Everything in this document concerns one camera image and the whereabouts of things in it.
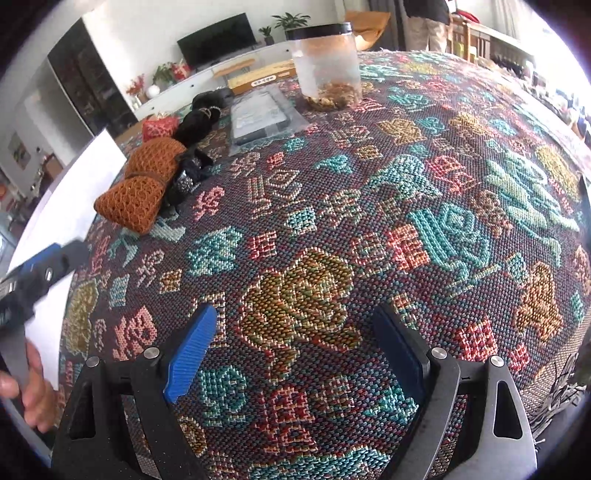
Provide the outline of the person's left hand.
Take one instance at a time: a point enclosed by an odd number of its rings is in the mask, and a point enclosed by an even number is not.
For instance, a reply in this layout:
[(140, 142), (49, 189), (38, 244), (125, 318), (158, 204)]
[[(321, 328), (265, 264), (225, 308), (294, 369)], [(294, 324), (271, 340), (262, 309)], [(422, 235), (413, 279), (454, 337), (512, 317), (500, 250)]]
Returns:
[(17, 381), (6, 372), (1, 372), (1, 396), (15, 399), (21, 395), (24, 406), (24, 420), (33, 429), (45, 434), (53, 427), (57, 416), (57, 394), (51, 383), (44, 377), (39, 351), (26, 340), (26, 355), (29, 366), (29, 380), (23, 390)]

